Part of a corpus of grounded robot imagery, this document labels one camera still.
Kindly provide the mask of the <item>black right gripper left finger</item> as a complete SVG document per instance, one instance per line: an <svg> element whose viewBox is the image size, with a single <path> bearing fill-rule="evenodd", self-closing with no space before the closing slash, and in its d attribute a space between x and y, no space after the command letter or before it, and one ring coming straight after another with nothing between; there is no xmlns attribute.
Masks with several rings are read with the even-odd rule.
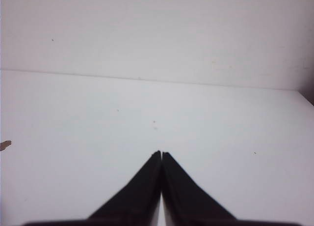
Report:
<svg viewBox="0 0 314 226"><path fill-rule="evenodd" d="M129 183L89 219L152 220L160 199L161 152L151 155Z"/></svg>

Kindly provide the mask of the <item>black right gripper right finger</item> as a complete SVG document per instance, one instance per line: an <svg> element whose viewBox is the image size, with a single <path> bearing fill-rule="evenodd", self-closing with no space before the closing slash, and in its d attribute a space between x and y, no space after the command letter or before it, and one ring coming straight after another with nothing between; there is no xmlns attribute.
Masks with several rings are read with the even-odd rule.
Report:
<svg viewBox="0 0 314 226"><path fill-rule="evenodd" d="M173 221L235 220L168 152L162 154L162 195Z"/></svg>

